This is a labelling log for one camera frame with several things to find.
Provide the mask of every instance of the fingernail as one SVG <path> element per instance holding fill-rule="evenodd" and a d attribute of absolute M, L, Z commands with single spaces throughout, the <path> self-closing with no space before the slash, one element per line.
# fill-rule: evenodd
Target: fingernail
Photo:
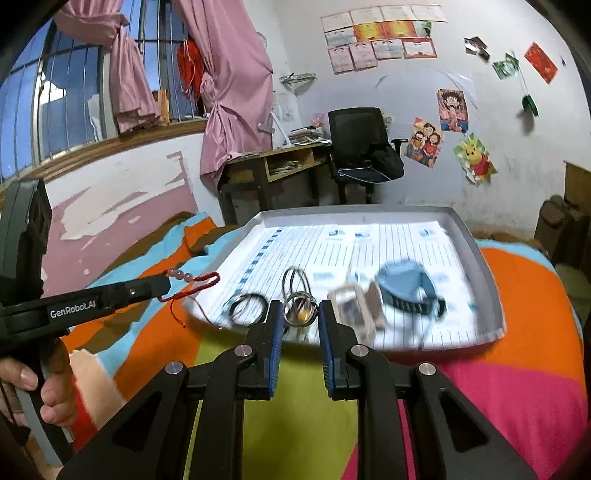
<path fill-rule="evenodd" d="M 57 396 L 53 390 L 41 392 L 41 399 L 45 405 L 49 405 L 50 407 L 57 403 Z"/>
<path fill-rule="evenodd" d="M 46 423 L 53 423 L 56 420 L 56 412 L 53 411 L 53 408 L 44 408 L 41 416 Z"/>
<path fill-rule="evenodd" d="M 35 389 L 37 388 L 37 376 L 28 368 L 23 368 L 21 371 L 21 380 L 25 387 Z"/>

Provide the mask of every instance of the cartoon family poster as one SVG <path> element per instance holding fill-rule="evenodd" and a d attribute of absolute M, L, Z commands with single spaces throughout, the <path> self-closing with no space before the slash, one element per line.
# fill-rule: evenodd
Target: cartoon family poster
<path fill-rule="evenodd" d="M 465 137 L 453 151 L 468 180 L 476 186 L 490 183 L 491 175 L 496 173 L 496 168 L 490 161 L 491 154 L 474 134 Z"/>
<path fill-rule="evenodd" d="M 441 151 L 443 132 L 420 118 L 414 120 L 413 136 L 408 141 L 406 156 L 433 168 Z"/>
<path fill-rule="evenodd" d="M 461 90 L 439 90 L 439 117 L 441 130 L 446 132 L 468 132 L 468 106 Z"/>

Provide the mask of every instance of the pink curtain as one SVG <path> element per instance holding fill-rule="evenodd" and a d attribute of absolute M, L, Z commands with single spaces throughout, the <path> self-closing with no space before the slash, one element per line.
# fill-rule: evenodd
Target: pink curtain
<path fill-rule="evenodd" d="M 129 24 L 119 13 L 123 0 L 70 0 L 56 13 L 57 28 L 75 40 L 111 50 L 110 89 L 119 130 L 158 123 L 160 111 L 152 96 L 136 42 L 128 37 Z"/>
<path fill-rule="evenodd" d="M 240 153 L 270 150 L 273 69 L 242 0 L 173 0 L 199 47 L 201 92 L 211 116 L 201 153 L 201 175 L 217 184 L 222 167 Z"/>

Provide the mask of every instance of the orange fabric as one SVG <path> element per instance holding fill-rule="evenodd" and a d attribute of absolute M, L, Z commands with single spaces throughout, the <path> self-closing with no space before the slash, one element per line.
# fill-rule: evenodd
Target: orange fabric
<path fill-rule="evenodd" d="M 190 98 L 189 92 L 192 90 L 194 100 L 199 100 L 203 80 L 203 59 L 193 40 L 185 40 L 178 48 L 177 63 L 185 98 Z"/>
<path fill-rule="evenodd" d="M 209 233 L 211 230 L 216 228 L 216 224 L 213 223 L 213 220 L 209 217 L 205 217 L 200 222 L 196 223 L 195 225 L 186 226 L 184 228 L 184 235 L 189 235 L 191 238 L 198 238 L 206 233 Z M 169 257 L 161 260 L 157 264 L 153 265 L 146 271 L 144 271 L 139 278 L 142 277 L 149 277 L 151 275 L 157 275 L 162 273 L 164 270 L 168 268 L 175 268 L 179 264 L 185 263 L 192 257 L 191 252 L 189 251 L 189 247 L 187 246 L 187 239 L 183 237 L 181 240 L 181 245 L 177 250 L 170 255 Z M 118 312 L 124 312 L 130 309 L 132 306 L 124 307 L 123 309 L 118 310 Z M 72 353 L 75 349 L 81 347 L 86 342 L 88 342 L 101 328 L 105 322 L 108 322 L 113 315 L 116 315 L 115 312 L 108 317 L 103 317 L 101 319 L 93 320 L 91 322 L 83 323 L 82 325 L 78 325 L 72 332 L 65 336 L 62 340 L 66 344 L 66 348 L 70 353 Z"/>
<path fill-rule="evenodd" d="M 191 328 L 194 323 L 190 321 L 181 302 L 174 302 L 173 308 L 179 321 L 187 327 L 183 328 L 172 318 L 170 304 L 167 304 L 142 328 L 127 359 L 114 377 L 124 399 L 130 400 L 145 386 L 146 379 L 156 375 L 163 365 L 171 361 L 192 365 L 195 361 L 202 337 L 196 329 Z"/>
<path fill-rule="evenodd" d="M 475 359 L 572 378 L 585 392 L 583 346 L 558 276 L 497 248 L 482 252 L 499 289 L 508 333 Z"/>

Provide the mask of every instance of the yellow-green fabric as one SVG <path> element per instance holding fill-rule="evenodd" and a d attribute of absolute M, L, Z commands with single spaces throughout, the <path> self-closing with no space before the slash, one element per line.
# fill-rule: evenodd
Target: yellow-green fabric
<path fill-rule="evenodd" d="M 233 332 L 208 331 L 195 365 L 240 341 Z M 284 343 L 275 397 L 245 402 L 243 480 L 338 480 L 356 441 L 357 405 L 328 397 L 320 349 Z"/>

